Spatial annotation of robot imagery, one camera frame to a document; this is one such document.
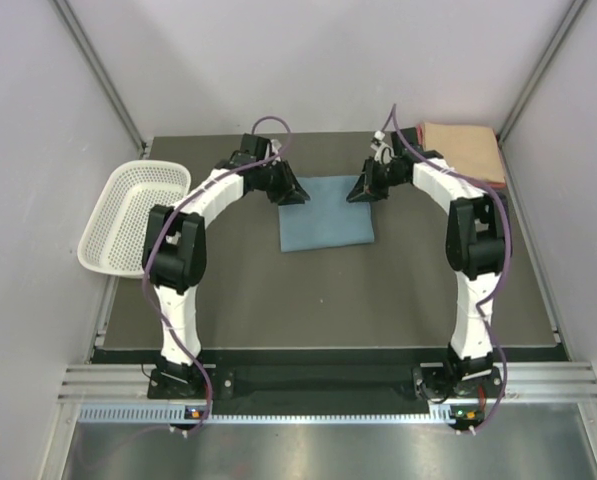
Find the blue t shirt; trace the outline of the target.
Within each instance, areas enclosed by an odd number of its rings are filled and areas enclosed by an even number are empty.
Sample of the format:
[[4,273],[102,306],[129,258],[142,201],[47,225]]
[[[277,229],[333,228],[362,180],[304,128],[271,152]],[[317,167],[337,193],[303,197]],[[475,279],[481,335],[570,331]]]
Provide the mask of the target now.
[[370,204],[346,201],[356,177],[299,177],[298,181],[310,200],[278,208],[282,253],[375,241]]

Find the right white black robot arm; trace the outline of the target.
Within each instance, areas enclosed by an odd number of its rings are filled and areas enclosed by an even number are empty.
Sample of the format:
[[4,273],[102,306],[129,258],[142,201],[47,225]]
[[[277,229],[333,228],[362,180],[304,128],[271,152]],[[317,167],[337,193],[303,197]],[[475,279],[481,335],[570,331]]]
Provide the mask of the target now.
[[373,154],[347,194],[349,203],[385,200],[391,188],[410,184],[427,194],[447,215],[445,254],[457,280],[455,328],[443,362],[440,391],[424,381],[418,391],[443,402],[465,396],[494,373],[490,327],[496,289],[507,275],[512,247],[507,208],[491,187],[457,173],[435,151],[423,151],[407,138],[414,130],[373,134]]

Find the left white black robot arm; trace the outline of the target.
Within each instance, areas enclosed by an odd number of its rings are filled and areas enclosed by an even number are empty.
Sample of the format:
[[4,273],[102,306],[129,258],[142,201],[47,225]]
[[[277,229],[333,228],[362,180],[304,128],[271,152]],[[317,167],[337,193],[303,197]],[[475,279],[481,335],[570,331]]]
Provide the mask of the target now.
[[148,216],[142,266],[146,298],[159,315],[163,345],[151,373],[151,398],[199,398],[211,392],[198,360],[198,286],[207,268],[206,230],[230,205],[260,191],[277,205],[304,204],[300,186],[277,139],[244,134],[240,146],[208,177],[171,206],[156,205]]

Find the white perforated plastic basket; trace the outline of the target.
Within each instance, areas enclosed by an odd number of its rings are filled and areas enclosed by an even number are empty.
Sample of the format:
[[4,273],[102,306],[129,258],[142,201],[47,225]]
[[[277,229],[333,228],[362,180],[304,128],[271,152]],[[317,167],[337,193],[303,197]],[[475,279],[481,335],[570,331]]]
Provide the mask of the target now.
[[149,212],[185,197],[192,183],[188,169],[178,163],[134,160],[109,176],[90,215],[77,248],[87,270],[139,279]]

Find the left aluminium corner post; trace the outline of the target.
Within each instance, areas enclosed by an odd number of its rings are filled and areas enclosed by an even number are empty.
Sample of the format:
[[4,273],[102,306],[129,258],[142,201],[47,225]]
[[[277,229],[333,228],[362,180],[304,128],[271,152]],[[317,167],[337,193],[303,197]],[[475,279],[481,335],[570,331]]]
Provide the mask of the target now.
[[125,133],[139,154],[146,151],[147,142],[131,117],[107,68],[85,31],[72,5],[67,0],[49,0],[49,4],[66,28],[92,75],[96,79],[107,103],[120,121]]

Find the right aluminium corner post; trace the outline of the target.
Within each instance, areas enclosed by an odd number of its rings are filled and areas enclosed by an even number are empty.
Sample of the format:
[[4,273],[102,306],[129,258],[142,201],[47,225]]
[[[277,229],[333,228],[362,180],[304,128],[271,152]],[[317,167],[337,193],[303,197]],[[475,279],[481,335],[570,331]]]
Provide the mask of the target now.
[[548,42],[538,56],[537,62],[531,68],[529,76],[524,82],[511,110],[496,134],[498,147],[502,148],[514,127],[528,107],[549,68],[563,48],[567,38],[588,6],[588,0],[569,1],[567,8],[557,22],[556,28],[549,35]]

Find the aluminium corner post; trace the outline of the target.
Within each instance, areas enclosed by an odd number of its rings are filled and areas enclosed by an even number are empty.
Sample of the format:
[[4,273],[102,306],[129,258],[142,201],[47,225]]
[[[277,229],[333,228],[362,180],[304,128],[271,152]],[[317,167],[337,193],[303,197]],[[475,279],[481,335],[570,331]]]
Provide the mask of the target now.
[[107,68],[85,31],[72,5],[67,0],[49,0],[49,4],[66,28],[92,75],[96,79],[107,103],[120,121],[125,133],[139,154],[146,151],[147,142],[131,117]]
[[563,48],[567,38],[588,6],[588,0],[569,1],[567,8],[557,22],[556,28],[549,35],[548,42],[538,56],[537,62],[531,68],[529,76],[524,82],[511,110],[496,134],[498,147],[502,148],[514,127],[528,107],[549,68]]

